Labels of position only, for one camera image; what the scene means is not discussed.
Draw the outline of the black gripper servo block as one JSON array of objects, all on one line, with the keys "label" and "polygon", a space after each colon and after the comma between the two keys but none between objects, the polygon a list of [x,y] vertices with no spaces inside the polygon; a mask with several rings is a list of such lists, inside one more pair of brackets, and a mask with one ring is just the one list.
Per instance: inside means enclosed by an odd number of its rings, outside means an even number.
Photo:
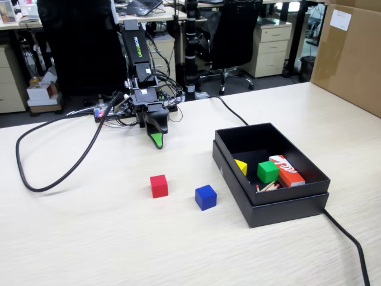
[{"label": "black gripper servo block", "polygon": [[155,88],[136,89],[131,99],[132,113],[143,111],[147,135],[157,149],[162,149],[164,134],[168,133],[169,110],[158,99]]}]

